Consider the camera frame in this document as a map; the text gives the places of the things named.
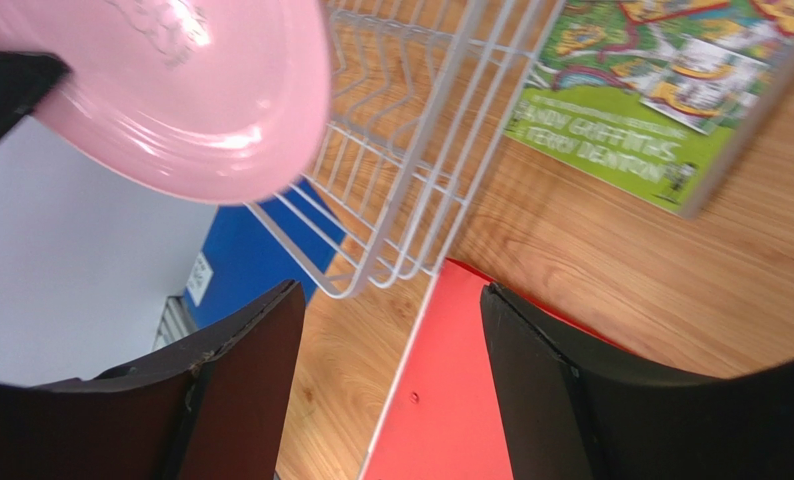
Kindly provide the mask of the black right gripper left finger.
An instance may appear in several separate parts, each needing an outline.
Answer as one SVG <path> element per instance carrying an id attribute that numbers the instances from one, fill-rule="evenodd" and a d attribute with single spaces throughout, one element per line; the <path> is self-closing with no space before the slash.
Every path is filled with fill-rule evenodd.
<path id="1" fill-rule="evenodd" d="M 296 281 L 98 376 L 0 383 L 0 479 L 271 479 L 305 316 Z"/>

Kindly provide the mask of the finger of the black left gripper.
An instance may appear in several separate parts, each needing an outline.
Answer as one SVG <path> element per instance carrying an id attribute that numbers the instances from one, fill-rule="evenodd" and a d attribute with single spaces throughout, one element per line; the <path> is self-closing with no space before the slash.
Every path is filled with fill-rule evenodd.
<path id="1" fill-rule="evenodd" d="M 0 140 L 70 73 L 51 53 L 0 51 Z"/>

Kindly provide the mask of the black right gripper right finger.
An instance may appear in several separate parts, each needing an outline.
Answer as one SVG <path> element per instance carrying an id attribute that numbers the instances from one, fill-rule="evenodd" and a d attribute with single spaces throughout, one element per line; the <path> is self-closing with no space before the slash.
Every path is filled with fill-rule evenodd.
<path id="1" fill-rule="evenodd" d="M 493 283 L 483 331 L 518 479 L 794 479 L 794 360 L 721 379 L 566 324 Z"/>

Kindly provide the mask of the pink plate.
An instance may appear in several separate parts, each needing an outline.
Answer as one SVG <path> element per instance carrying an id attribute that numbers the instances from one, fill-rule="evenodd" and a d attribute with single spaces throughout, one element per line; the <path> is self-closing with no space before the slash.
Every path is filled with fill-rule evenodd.
<path id="1" fill-rule="evenodd" d="M 208 204 L 262 200 L 311 165 L 331 113 L 328 33 L 321 1 L 0 1 L 0 51 L 70 70 L 39 123 Z"/>

